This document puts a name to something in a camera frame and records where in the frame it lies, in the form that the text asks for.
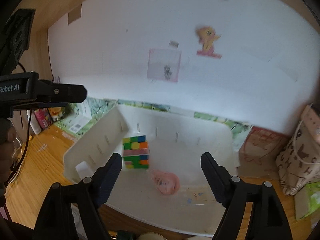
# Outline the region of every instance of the silver bolt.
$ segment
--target silver bolt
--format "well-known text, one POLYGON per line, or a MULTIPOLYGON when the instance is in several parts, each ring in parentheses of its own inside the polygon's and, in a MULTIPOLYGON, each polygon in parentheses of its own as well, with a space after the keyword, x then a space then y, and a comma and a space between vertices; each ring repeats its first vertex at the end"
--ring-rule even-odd
POLYGON ((85 177, 85 178, 83 179, 83 183, 84 183, 84 184, 88 184, 88 183, 90 183, 91 181, 92 181, 91 177, 85 177))
POLYGON ((231 180, 232 180, 233 182, 239 182, 239 181, 240 181, 240 178, 239 178, 238 176, 232 176, 232 177, 231 177, 231 180))
POLYGON ((60 183, 56 182, 56 183, 53 183, 52 186, 51 186, 53 189, 57 189, 60 187, 60 183))
POLYGON ((266 187, 272 187, 272 184, 271 184, 270 181, 265 181, 265 182, 264 182, 264 185, 265 185, 266 187))

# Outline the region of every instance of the white plastic bin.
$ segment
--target white plastic bin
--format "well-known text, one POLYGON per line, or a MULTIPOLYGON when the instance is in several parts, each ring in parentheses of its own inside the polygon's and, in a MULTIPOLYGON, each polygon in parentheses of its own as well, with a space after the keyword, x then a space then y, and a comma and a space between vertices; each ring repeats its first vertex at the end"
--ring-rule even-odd
POLYGON ((110 207, 145 223, 192 235, 213 236, 224 208, 215 202, 202 173, 200 157, 210 152, 219 165, 236 174, 232 134, 224 124, 119 105, 100 119, 64 155, 64 175, 78 183, 76 165, 86 161, 95 171, 113 152, 122 153, 122 138, 146 135, 150 169, 173 172, 181 189, 164 196, 148 170, 122 171, 110 194, 110 207))

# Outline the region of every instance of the wooden table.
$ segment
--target wooden table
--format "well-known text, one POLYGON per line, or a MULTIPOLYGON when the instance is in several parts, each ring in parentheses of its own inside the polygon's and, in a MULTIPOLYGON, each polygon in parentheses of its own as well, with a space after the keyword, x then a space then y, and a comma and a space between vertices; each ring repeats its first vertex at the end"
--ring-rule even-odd
MULTIPOLYGON (((71 184, 63 176, 64 153, 74 143, 74 138, 56 126, 51 126, 30 142, 22 171, 17 180, 8 186, 7 208, 14 222, 34 228, 40 207, 50 186, 54 182, 62 185, 71 184)), ((263 179, 243 178, 246 182, 261 184, 263 179)), ((279 182, 272 181, 288 217, 294 240, 305 240, 311 232, 310 220, 296 221, 292 196, 285 196, 279 182)), ((156 232, 167 239, 185 239, 187 235, 156 228, 132 219, 103 205, 99 209, 102 220, 108 230, 127 230, 140 235, 156 232)), ((251 213, 251 204, 247 204, 238 240, 244 239, 251 213)))

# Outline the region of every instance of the pony sticker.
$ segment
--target pony sticker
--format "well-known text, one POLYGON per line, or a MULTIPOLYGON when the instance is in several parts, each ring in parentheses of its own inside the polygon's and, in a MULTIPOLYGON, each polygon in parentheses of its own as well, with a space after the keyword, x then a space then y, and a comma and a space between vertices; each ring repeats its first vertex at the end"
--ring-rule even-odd
POLYGON ((200 38, 199 43, 203 44, 202 50, 198 50, 197 55, 220 59, 222 55, 214 53, 213 42, 220 39, 221 35, 216 35, 215 30, 210 26, 202 27, 196 32, 200 38))

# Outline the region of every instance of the colorful puzzle cube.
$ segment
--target colorful puzzle cube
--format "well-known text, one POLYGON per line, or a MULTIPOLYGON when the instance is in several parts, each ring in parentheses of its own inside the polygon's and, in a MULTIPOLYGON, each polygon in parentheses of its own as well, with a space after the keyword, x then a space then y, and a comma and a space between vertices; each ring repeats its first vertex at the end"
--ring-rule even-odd
POLYGON ((146 136, 123 138, 123 160, 128 169, 149 168, 149 146, 146 136))

